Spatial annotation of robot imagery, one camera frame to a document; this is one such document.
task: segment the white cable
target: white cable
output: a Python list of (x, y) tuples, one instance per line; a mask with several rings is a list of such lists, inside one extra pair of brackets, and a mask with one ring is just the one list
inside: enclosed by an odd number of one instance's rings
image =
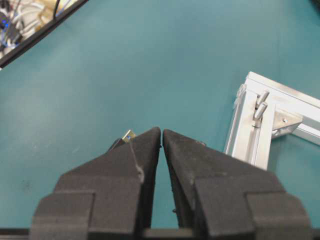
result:
[(33, 20), (33, 21), (31, 21), (28, 25), (26, 25), (25, 27), (24, 27), (24, 29), (22, 30), (22, 33), (24, 34), (24, 33), (27, 33), (27, 32), (29, 32), (32, 28), (34, 28), (35, 26), (37, 26), (38, 24), (39, 24), (39, 20), (38, 19), (35, 19), (35, 20)]
[(21, 17), (28, 15), (28, 14), (34, 14), (34, 13), (41, 13), (42, 10), (30, 10), (30, 11), (24, 11), (21, 14), (17, 15), (13, 20), (12, 23), (15, 23), (17, 20), (19, 20)]
[(5, 8), (0, 8), (0, 12), (3, 13), (6, 17), (8, 17), (8, 12)]

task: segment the metal bolt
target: metal bolt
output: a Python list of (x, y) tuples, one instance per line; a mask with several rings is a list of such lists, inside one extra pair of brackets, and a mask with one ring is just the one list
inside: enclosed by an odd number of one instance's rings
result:
[(255, 111), (253, 119), (259, 120), (262, 117), (262, 114), (264, 114), (264, 112), (266, 111), (267, 107), (268, 107), (268, 103), (266, 103), (265, 101), (262, 102), (258, 107), (258, 109)]
[(268, 96), (269, 96), (269, 92), (263, 91), (260, 97), (258, 98), (258, 100), (256, 101), (257, 107), (259, 107), (261, 103), (263, 103), (267, 99)]

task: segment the teal table surface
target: teal table surface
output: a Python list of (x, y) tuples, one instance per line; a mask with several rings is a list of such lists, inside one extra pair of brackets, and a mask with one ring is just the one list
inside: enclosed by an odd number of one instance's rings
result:
[[(29, 227), (58, 177), (128, 129), (223, 151), (249, 71), (320, 99), (320, 14), (309, 0), (90, 0), (0, 71), (0, 226)], [(320, 146), (293, 135), (269, 169), (320, 227)], [(152, 226), (176, 228), (163, 150)]]

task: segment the wire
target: wire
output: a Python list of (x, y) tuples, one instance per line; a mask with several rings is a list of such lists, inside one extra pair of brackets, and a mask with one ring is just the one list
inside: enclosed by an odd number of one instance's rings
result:
[(24, 11), (22, 12), (21, 14), (17, 15), (13, 20), (12, 20), (12, 23), (15, 23), (17, 20), (19, 20), (21, 17), (23, 17), (24, 15), (27, 15), (27, 14), (33, 14), (33, 13), (41, 13), (42, 10), (29, 10), (29, 11)]
[(26, 25), (24, 27), (24, 29), (22, 30), (22, 33), (29, 32), (30, 30), (32, 30), (32, 28), (34, 28), (38, 24), (39, 24), (39, 20), (38, 19), (35, 19), (35, 20), (31, 21), (28, 25)]
[(71, 2), (71, 0), (68, 0), (64, 5), (63, 7), (61, 8), (60, 11), (57, 12), (57, 14), (55, 15), (56, 17), (58, 17), (64, 10), (65, 8), (68, 6), (68, 4)]

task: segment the small metal object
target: small metal object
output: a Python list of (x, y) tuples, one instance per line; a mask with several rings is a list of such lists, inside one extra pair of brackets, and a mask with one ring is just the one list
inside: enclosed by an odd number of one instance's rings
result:
[(134, 139), (137, 135), (132, 131), (129, 130), (123, 137), (122, 140), (128, 143), (131, 139)]
[(266, 101), (267, 97), (269, 96), (269, 91), (263, 91), (258, 100), (256, 101), (256, 106), (259, 108), (260, 104)]
[(258, 109), (255, 111), (255, 114), (253, 116), (253, 119), (254, 120), (259, 120), (261, 117), (262, 117), (262, 114), (264, 114), (265, 110), (267, 109), (268, 107), (268, 103), (266, 102), (262, 102)]

